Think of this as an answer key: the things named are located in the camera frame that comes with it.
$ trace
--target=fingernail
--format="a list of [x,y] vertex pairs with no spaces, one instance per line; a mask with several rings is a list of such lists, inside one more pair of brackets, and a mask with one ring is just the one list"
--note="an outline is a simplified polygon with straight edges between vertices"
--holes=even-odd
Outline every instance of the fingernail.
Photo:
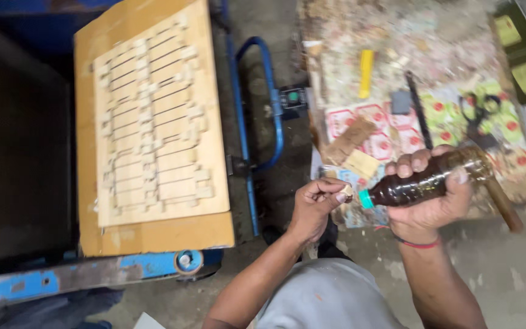
[[413,170],[419,170],[421,168],[421,160],[415,159],[413,160]]
[[338,201],[339,203],[343,203],[346,201],[348,197],[346,196],[346,194],[344,193],[338,193],[336,194],[336,201]]
[[411,176],[411,168],[409,166],[403,164],[399,167],[399,177],[409,177]]
[[460,167],[454,171],[454,180],[458,184],[463,184],[468,181],[468,173],[466,172],[466,169],[463,167]]

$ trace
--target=wooden handle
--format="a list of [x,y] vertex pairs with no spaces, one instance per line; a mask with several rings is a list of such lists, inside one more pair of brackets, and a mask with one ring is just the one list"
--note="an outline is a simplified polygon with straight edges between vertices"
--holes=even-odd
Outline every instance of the wooden handle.
[[485,185],[511,233],[521,233],[524,225],[499,182],[496,181],[496,178],[491,177],[486,181]]

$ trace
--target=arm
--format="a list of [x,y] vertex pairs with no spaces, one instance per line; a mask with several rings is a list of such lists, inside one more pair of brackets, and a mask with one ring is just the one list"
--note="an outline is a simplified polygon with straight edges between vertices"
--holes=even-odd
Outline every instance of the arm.
[[[385,169],[387,175],[409,177],[427,167],[431,155],[440,155],[450,146],[439,146],[431,153],[421,150],[405,154]],[[433,243],[440,237],[437,229],[466,215],[472,188],[462,168],[446,179],[444,197],[411,207],[389,207],[391,230],[406,241]],[[418,249],[398,243],[413,303],[426,328],[486,328],[480,306],[464,281],[456,273],[442,243]]]
[[246,328],[283,281],[304,247],[320,239],[328,213],[346,201],[345,182],[315,180],[296,192],[288,231],[239,273],[216,298],[202,329]]

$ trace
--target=gray shirt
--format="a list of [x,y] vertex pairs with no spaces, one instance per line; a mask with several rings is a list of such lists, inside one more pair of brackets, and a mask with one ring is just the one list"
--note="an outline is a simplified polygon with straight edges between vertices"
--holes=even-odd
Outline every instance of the gray shirt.
[[405,328],[384,301],[375,278],[347,259],[294,265],[257,316],[265,328]]

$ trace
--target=person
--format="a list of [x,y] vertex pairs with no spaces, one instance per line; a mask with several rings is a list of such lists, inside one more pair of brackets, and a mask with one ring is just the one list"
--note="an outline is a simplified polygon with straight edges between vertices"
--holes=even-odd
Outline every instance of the person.
[[[451,149],[441,145],[431,152],[404,154],[385,167],[385,174],[409,177],[423,171],[431,156]],[[413,304],[424,327],[486,328],[474,295],[456,273],[437,231],[466,214],[472,188],[463,168],[454,170],[445,183],[443,197],[389,207],[389,226],[398,240]],[[347,201],[339,192],[345,184],[323,178],[296,192],[288,230],[222,290],[203,329],[246,328],[255,317],[256,328],[404,328],[375,278],[349,259],[296,264],[304,247],[323,235],[331,210]]]

